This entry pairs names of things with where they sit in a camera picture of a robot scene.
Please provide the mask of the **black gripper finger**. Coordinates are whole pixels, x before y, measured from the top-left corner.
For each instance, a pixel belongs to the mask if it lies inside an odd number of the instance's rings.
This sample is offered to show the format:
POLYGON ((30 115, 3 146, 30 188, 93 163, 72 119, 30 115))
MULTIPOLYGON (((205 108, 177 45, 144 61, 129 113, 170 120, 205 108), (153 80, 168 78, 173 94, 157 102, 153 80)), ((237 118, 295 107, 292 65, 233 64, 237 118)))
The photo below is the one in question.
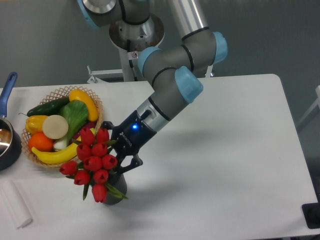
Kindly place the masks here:
POLYGON ((111 121, 103 121, 101 124, 101 128, 109 131, 110 137, 114 136, 115 126, 113 125, 113 123, 111 121))
POLYGON ((134 154, 131 157, 131 161, 128 165, 122 166, 122 162, 125 160, 126 156, 125 155, 117 155, 117 167, 116 167, 116 173, 119 175, 124 174, 128 171, 131 171, 137 167, 140 167, 143 165, 143 160, 139 157, 138 154, 134 154))

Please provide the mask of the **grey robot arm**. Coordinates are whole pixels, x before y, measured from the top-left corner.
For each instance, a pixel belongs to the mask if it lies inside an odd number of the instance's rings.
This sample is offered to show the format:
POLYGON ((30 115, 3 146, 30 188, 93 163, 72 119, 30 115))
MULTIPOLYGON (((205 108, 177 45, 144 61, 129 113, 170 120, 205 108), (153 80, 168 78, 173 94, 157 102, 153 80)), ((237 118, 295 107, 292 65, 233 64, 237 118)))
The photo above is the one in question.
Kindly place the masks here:
POLYGON ((110 39, 122 53, 123 78, 146 80, 153 89, 120 125, 102 124, 115 140, 118 174, 141 166, 140 148, 203 91, 194 72, 228 54, 224 36, 210 30, 197 0, 169 1, 182 43, 168 51, 159 49, 165 30, 150 5, 148 0, 78 1, 89 26, 109 26, 110 39))

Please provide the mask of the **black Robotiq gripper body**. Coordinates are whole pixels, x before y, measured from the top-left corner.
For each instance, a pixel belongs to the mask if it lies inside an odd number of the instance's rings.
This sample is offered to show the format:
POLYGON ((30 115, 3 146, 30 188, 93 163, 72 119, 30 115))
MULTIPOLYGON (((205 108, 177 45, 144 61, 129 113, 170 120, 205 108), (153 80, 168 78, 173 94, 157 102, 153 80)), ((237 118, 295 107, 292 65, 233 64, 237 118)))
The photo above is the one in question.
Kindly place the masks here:
POLYGON ((109 122, 111 139, 116 140, 113 149, 122 156, 134 156, 157 132, 147 126, 144 120, 151 116, 151 110, 142 115, 135 110, 120 125, 109 122))

